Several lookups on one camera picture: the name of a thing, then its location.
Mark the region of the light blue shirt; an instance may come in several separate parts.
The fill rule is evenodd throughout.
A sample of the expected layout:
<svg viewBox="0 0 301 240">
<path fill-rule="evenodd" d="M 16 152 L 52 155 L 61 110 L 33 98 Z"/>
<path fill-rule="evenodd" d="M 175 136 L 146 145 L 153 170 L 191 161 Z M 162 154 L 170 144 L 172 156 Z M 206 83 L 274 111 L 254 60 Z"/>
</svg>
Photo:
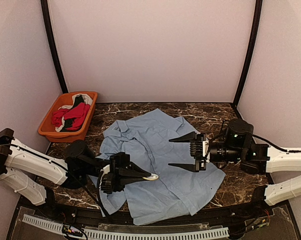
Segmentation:
<svg viewBox="0 0 301 240">
<path fill-rule="evenodd" d="M 222 184 L 225 173 L 208 163 L 200 172 L 176 167 L 177 163 L 193 163 L 188 143 L 172 139 L 194 131 L 182 116 L 171 117 L 155 109 L 143 115 L 116 120 L 103 133 L 100 157 L 124 152 L 143 170 L 158 175 L 154 181 L 128 184 L 123 191 L 101 193 L 101 201 L 109 214 L 124 203 L 135 225 L 147 225 L 183 215 L 194 215 L 206 206 Z"/>
</svg>

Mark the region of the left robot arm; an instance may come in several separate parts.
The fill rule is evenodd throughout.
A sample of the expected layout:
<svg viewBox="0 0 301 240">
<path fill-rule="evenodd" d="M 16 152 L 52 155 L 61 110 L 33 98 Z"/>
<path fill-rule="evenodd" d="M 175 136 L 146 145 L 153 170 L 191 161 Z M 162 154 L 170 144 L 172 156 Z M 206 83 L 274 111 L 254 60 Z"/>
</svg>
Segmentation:
<svg viewBox="0 0 301 240">
<path fill-rule="evenodd" d="M 105 194 L 121 192 L 126 185 L 155 181 L 159 177 L 133 163 L 130 155 L 118 152 L 109 159 L 98 158 L 83 140 L 67 148 L 65 158 L 54 158 L 34 150 L 14 137 L 14 131 L 0 131 L 0 181 L 27 198 L 50 218 L 61 214 L 54 192 L 29 178 L 34 174 L 66 189 L 79 189 L 87 176 L 97 177 L 97 186 Z"/>
</svg>

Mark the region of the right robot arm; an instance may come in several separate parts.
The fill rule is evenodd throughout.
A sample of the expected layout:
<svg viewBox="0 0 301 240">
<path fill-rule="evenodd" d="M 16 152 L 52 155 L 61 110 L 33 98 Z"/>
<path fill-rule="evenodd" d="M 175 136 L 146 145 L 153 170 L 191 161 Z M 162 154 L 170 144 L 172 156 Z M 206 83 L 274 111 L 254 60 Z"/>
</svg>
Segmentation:
<svg viewBox="0 0 301 240">
<path fill-rule="evenodd" d="M 210 163 L 239 163 L 239 168 L 251 175 L 275 172 L 301 172 L 301 148 L 286 149 L 262 138 L 263 143 L 255 143 L 252 124 L 242 119 L 232 119 L 220 133 L 206 139 L 204 133 L 190 132 L 173 143 L 189 143 L 190 155 L 194 164 L 174 163 L 173 166 L 198 173 L 206 170 Z M 265 205 L 277 203 L 301 196 L 301 175 L 277 184 L 262 185 L 254 189 L 251 202 L 245 212 L 256 217 L 265 209 Z"/>
</svg>

